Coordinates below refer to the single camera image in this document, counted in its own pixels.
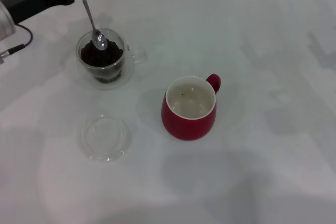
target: mug handle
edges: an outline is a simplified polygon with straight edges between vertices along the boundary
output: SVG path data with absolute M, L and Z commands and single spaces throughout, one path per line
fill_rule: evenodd
M 140 64 L 147 61 L 148 55 L 144 48 L 135 46 L 130 49 L 129 45 L 127 45 L 127 48 L 135 64 Z
M 210 83 L 210 85 L 215 90 L 215 93 L 219 91 L 221 85 L 220 85 L 220 77 L 218 75 L 213 73 L 208 78 L 206 78 L 206 81 Z

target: spoon bowl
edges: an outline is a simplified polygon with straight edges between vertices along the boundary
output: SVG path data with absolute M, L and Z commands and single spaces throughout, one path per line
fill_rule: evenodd
M 92 42 L 94 46 L 99 50 L 105 50 L 107 48 L 106 37 L 101 31 L 97 29 L 94 29 L 92 31 Z

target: white tabletop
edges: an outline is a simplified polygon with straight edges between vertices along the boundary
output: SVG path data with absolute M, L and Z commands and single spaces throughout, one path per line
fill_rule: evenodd
M 23 22 L 0 66 L 0 218 L 27 224 L 336 222 L 336 0 L 88 0 L 149 59 L 117 90 L 76 72 L 90 29 L 80 0 Z M 18 32 L 0 51 L 28 39 Z M 167 85 L 222 78 L 213 129 L 171 137 Z M 76 135 L 92 112 L 123 118 L 129 150 L 100 164 Z

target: mug rim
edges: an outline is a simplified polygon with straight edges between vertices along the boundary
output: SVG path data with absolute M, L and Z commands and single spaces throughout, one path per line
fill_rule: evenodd
M 206 85 L 210 86 L 210 88 L 211 88 L 211 92 L 212 92 L 212 94 L 213 94 L 214 101 L 213 101 L 213 105 L 212 105 L 211 109 L 208 111 L 208 113 L 206 113 L 205 115 L 202 115 L 202 116 L 200 116 L 200 117 L 198 117 L 198 118 L 186 118 L 185 116 L 181 116 L 181 115 L 177 114 L 177 113 L 171 108 L 170 104 L 168 103 L 168 95 L 167 95 L 167 94 L 168 94 L 169 88 L 170 88 L 176 81 L 181 80 L 181 79 L 184 79 L 184 78 L 187 78 L 187 77 L 192 77 L 192 78 L 195 78 L 195 79 L 198 79 L 198 80 L 201 80 L 201 81 L 205 81 L 205 82 L 206 82 Z M 177 115 L 178 117 L 183 118 L 183 119 L 186 119 L 186 120 L 199 120 L 199 119 L 202 119 L 202 118 L 207 117 L 207 116 L 214 110 L 214 107 L 215 107 L 216 102 L 217 102 L 217 100 L 216 100 L 216 92 L 215 92 L 214 88 L 211 86 L 211 84 L 210 84 L 207 80 L 205 80 L 205 79 L 203 79 L 203 78 L 201 78 L 201 77 L 198 77 L 198 76 L 181 76 L 181 77 L 178 77 L 177 79 L 173 80 L 173 81 L 169 84 L 168 88 L 166 89 L 165 100 L 166 100 L 166 103 L 167 103 L 167 105 L 168 105 L 168 108 L 170 109 L 171 112 L 173 112 L 173 113 L 174 113 L 175 115 Z

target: black cable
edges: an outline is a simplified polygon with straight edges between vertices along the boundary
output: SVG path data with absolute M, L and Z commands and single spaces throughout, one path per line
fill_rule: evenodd
M 20 45 L 17 45 L 15 47 L 12 47 L 12 48 L 9 48 L 7 51 L 3 51 L 0 53 L 0 64 L 4 63 L 4 58 L 8 57 L 9 55 L 12 55 L 14 54 L 15 52 L 18 52 L 22 49 L 24 49 L 25 47 L 27 47 L 32 41 L 33 41 L 33 33 L 32 31 L 30 31 L 27 27 L 23 26 L 23 25 L 20 25 L 20 24 L 17 24 L 18 27 L 21 27 L 23 29 L 25 29 L 27 32 L 29 32 L 30 34 L 30 39 L 27 43 L 25 44 L 20 44 Z
M 27 47 L 30 43 L 32 43 L 33 38 L 34 38 L 34 35 L 33 35 L 32 31 L 29 30 L 27 27 L 25 27 L 25 26 L 23 26 L 23 25 L 20 25 L 20 24 L 17 24 L 17 26 L 18 26 L 18 27 L 21 27 L 21 28 L 23 28 L 23 29 L 25 29 L 25 30 L 26 30 L 27 32 L 29 32 L 29 34 L 30 34 L 30 40 L 29 40 L 27 43 L 24 44 L 25 47 Z

